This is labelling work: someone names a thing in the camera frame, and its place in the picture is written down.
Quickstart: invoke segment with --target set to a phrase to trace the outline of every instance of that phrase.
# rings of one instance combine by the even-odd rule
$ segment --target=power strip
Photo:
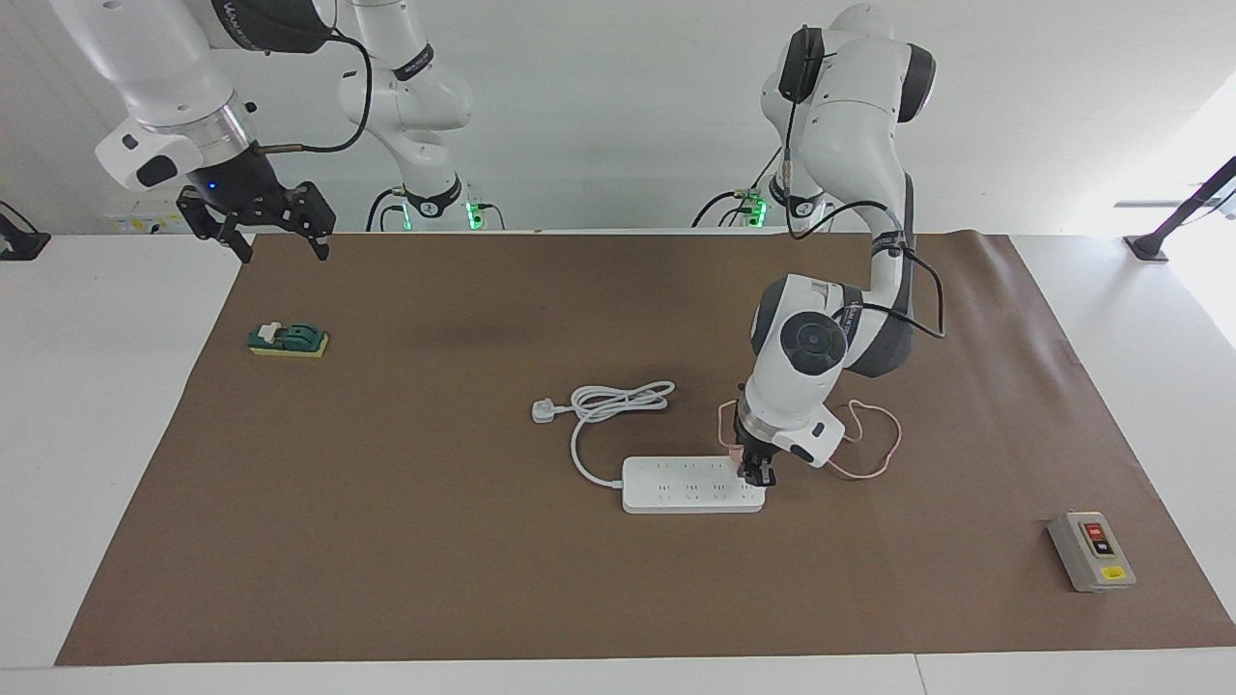
[[[764,488],[738,477],[729,456],[632,456],[622,465],[622,506],[633,514],[751,513]]]

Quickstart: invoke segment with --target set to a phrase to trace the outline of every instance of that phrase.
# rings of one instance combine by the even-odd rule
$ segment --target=brown mat
[[[754,516],[629,516],[530,403],[672,378],[582,456],[713,454],[785,272],[861,283],[828,236],[262,236],[58,664],[989,652],[1236,644],[1236,627],[1005,237],[921,239],[949,338],[832,402],[891,408],[890,472],[777,460]],[[932,317],[929,281],[918,313]],[[325,359],[260,359],[313,322]],[[839,461],[873,466],[891,425]],[[1107,513],[1140,584],[1070,591],[1043,531]]]

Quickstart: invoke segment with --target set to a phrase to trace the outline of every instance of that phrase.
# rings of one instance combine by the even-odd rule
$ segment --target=white plug
[[[554,401],[549,398],[541,398],[533,403],[533,422],[536,424],[546,424],[554,422],[554,416],[559,413],[557,408],[554,407]]]

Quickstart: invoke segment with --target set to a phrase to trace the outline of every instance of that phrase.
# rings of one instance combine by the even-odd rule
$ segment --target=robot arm
[[[468,229],[467,185],[460,181],[438,131],[472,117],[472,92],[435,59],[410,1],[352,0],[376,66],[367,130],[391,151],[403,178],[405,209],[415,229]],[[363,79],[346,74],[339,99],[360,124]]]
[[[782,142],[795,111],[789,148],[812,179],[801,189],[852,205],[869,228],[871,282],[861,289],[787,276],[765,291],[751,328],[755,367],[734,420],[743,445],[740,474],[751,485],[775,485],[770,466],[779,450],[823,466],[844,434],[823,406],[842,370],[880,376],[910,354],[913,328],[896,314],[911,314],[913,185],[894,150],[894,130],[926,103],[934,61],[891,36],[887,15],[855,5],[828,30],[796,33],[782,53],[785,68],[765,85],[764,111]],[[818,73],[807,72],[815,73],[810,94],[791,95],[807,108],[791,109],[781,88],[794,82],[786,75],[800,74],[801,66],[791,63],[803,56],[815,56]],[[776,198],[776,179],[771,188]],[[791,218],[808,216],[813,199],[800,215],[800,184],[784,188],[792,189]]]
[[[242,261],[252,249],[236,226],[273,224],[309,240],[321,260],[335,214],[318,188],[284,188],[246,122],[251,111],[210,58],[198,20],[213,9],[215,41],[224,35],[250,49],[316,51],[329,27],[310,0],[279,4],[197,0],[51,0],[87,58],[120,92],[129,119],[95,153],[129,189],[148,190],[184,174],[193,185],[178,200],[200,239],[230,246]],[[208,209],[224,215],[218,223]]]

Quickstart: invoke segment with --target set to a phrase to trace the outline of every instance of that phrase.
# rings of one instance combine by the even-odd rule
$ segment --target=black stand
[[[21,231],[4,215],[0,215],[0,237],[9,244],[7,251],[0,251],[0,261],[33,261],[52,240],[47,232]]]
[[[1128,250],[1142,261],[1167,261],[1167,256],[1163,255],[1163,240],[1167,239],[1167,235],[1175,231],[1184,220],[1189,219],[1193,213],[1196,213],[1199,208],[1205,205],[1232,178],[1236,178],[1236,157],[1227,160],[1226,164],[1219,167],[1215,176],[1208,178],[1206,183],[1201,184],[1201,188],[1188,200],[1180,203],[1180,207],[1168,219],[1163,220],[1163,224],[1158,229],[1145,236],[1126,236],[1125,244],[1128,245]]]

